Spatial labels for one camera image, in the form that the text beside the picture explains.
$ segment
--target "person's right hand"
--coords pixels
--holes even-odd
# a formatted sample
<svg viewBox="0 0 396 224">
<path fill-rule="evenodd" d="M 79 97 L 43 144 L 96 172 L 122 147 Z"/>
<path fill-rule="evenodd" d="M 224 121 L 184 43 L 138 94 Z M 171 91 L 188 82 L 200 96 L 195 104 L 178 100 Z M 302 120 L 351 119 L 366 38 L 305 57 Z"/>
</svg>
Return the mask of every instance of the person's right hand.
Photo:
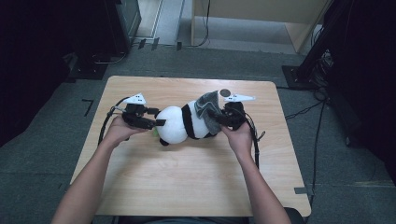
<svg viewBox="0 0 396 224">
<path fill-rule="evenodd" d="M 238 160 L 251 158 L 252 137 L 246 122 L 236 131 L 222 125 L 221 130 L 227 135 L 230 147 Z"/>
</svg>

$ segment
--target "black plush ear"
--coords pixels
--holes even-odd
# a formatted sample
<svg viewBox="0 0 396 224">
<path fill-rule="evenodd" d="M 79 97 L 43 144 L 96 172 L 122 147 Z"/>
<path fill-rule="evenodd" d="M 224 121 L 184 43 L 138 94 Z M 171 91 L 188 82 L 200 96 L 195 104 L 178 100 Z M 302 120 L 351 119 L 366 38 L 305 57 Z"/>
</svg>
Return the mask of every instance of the black plush ear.
<svg viewBox="0 0 396 224">
<path fill-rule="evenodd" d="M 161 139 L 161 138 L 160 138 L 160 143 L 161 143 L 161 145 L 163 145 L 165 147 L 169 146 L 169 143 L 163 141 L 163 139 Z"/>
</svg>

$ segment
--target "forearm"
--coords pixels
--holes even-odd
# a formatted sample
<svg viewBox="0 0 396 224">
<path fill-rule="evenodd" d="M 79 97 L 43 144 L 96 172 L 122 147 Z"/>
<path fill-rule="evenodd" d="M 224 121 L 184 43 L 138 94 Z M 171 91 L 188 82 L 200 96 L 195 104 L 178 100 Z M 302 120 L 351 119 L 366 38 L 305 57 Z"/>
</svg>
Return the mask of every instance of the forearm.
<svg viewBox="0 0 396 224">
<path fill-rule="evenodd" d="M 239 157 L 253 216 L 256 223 L 290 223 L 289 217 L 272 192 L 251 156 Z"/>
<path fill-rule="evenodd" d="M 100 202 L 113 146 L 102 143 L 64 195 L 52 223 L 90 223 Z"/>
</svg>

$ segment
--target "gray carpet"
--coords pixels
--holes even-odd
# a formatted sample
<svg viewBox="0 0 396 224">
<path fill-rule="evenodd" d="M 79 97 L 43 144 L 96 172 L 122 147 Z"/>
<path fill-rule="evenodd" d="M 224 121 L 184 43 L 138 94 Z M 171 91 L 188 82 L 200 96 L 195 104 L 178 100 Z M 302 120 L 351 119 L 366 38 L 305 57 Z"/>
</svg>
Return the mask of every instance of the gray carpet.
<svg viewBox="0 0 396 224">
<path fill-rule="evenodd" d="M 194 77 L 273 81 L 285 87 L 281 65 L 304 56 L 220 49 L 133 47 L 103 80 L 63 83 L 29 128 L 0 148 L 0 223 L 49 223 L 64 195 L 94 112 L 110 76 Z M 285 115 L 317 102 L 311 91 L 278 90 Z M 90 111 L 89 102 L 93 100 Z M 314 144 L 320 106 L 288 120 L 305 185 L 312 194 Z M 326 105 L 318 138 L 317 182 L 309 223 L 396 223 L 396 188 L 383 162 L 365 148 L 345 145 L 343 129 Z M 96 217 L 94 223 L 111 223 Z"/>
</svg>

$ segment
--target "electrical cord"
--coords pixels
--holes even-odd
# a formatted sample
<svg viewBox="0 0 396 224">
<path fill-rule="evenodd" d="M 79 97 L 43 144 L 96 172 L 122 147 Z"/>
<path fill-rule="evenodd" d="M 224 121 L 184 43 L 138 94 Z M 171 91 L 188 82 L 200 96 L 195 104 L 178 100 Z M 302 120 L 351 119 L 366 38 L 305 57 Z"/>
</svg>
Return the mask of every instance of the electrical cord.
<svg viewBox="0 0 396 224">
<path fill-rule="evenodd" d="M 317 105 L 320 105 L 321 103 L 323 103 L 323 102 L 320 101 L 319 103 L 316 103 L 316 104 L 311 105 L 311 106 L 309 106 L 309 107 L 307 107 L 307 108 L 305 108 L 305 109 L 302 109 L 302 110 L 300 110 L 299 112 L 297 112 L 297 113 L 295 113 L 295 114 L 287 115 L 287 116 L 285 117 L 285 119 L 286 119 L 286 120 L 288 120 L 288 119 L 294 119 L 295 117 L 297 117 L 297 116 L 299 116 L 299 115 L 306 114 L 309 110 L 311 110 L 312 108 L 314 108 L 314 107 L 317 106 Z"/>
<path fill-rule="evenodd" d="M 314 68 L 316 69 L 316 72 L 313 70 L 310 79 L 311 82 L 319 88 L 327 87 L 328 82 L 325 77 L 329 74 L 332 68 L 332 56 L 328 50 L 322 54 L 321 58 L 315 61 Z"/>
<path fill-rule="evenodd" d="M 251 138 L 253 141 L 253 146 L 254 146 L 254 161 L 256 163 L 257 168 L 260 170 L 260 149 L 259 149 L 259 142 L 260 140 L 264 137 L 265 131 L 262 132 L 260 137 L 257 136 L 257 129 L 256 126 L 254 125 L 253 118 L 245 112 L 245 114 L 241 113 L 239 110 L 232 108 L 230 106 L 225 105 L 224 108 L 231 109 L 232 111 L 238 113 L 240 116 L 245 118 L 247 125 L 250 129 L 251 133 Z"/>
<path fill-rule="evenodd" d="M 207 11 L 206 11 L 206 22 L 205 22 L 205 19 L 203 18 L 203 21 L 204 21 L 204 27 L 205 27 L 205 29 L 206 29 L 206 35 L 205 35 L 205 37 L 204 37 L 204 40 L 201 42 L 201 44 L 199 44 L 199 45 L 193 45 L 192 47 L 194 47 L 194 48 L 198 48 L 198 47 L 201 47 L 204 43 L 206 43 L 206 41 L 209 39 L 209 24 L 208 24 L 208 22 L 209 22 L 209 11 L 210 11 L 210 0 L 209 0 L 209 2 L 207 3 Z"/>
<path fill-rule="evenodd" d="M 323 26 L 320 27 L 320 29 L 317 31 L 317 33 L 314 36 L 314 31 L 311 33 L 311 47 L 314 46 L 315 42 L 317 42 L 317 37 L 322 33 L 323 31 Z"/>
<path fill-rule="evenodd" d="M 93 61 L 94 63 L 98 63 L 98 64 L 113 64 L 113 63 L 119 63 L 120 61 L 122 61 L 122 59 L 124 59 L 125 58 L 125 56 L 126 56 L 126 53 L 125 52 L 122 52 L 122 56 L 118 59 L 118 60 L 116 60 L 116 61 L 113 61 L 113 62 L 97 62 L 97 61 Z"/>
<path fill-rule="evenodd" d="M 318 160 L 318 137 L 319 137 L 319 131 L 320 131 L 320 126 L 321 126 L 321 121 L 323 117 L 323 110 L 324 106 L 326 105 L 326 101 L 322 101 L 322 108 L 320 109 L 320 116 L 319 116 L 319 122 L 318 122 L 318 127 L 317 127 L 317 133 L 315 135 L 315 144 L 314 144 L 314 173 L 312 177 L 312 195 L 309 198 L 309 205 L 312 208 L 312 204 L 314 202 L 315 198 L 315 190 L 316 190 L 316 184 L 317 184 L 317 160 Z"/>
<path fill-rule="evenodd" d="M 113 116 L 114 110 L 116 110 L 116 107 L 119 106 L 119 105 L 122 103 L 122 101 L 124 101 L 124 100 L 126 100 L 126 99 L 128 99 L 128 98 L 129 98 L 129 97 L 124 97 L 124 98 L 122 98 L 122 99 L 119 100 L 115 105 L 111 106 L 110 110 L 107 112 L 105 121 L 103 122 L 103 125 L 102 125 L 102 129 L 100 130 L 100 133 L 99 133 L 98 146 L 99 146 L 99 144 L 100 144 L 100 143 L 102 142 L 102 140 L 103 140 L 103 136 L 104 136 L 105 130 L 106 130 L 106 125 L 107 125 L 108 120 L 110 119 L 110 117 Z"/>
</svg>

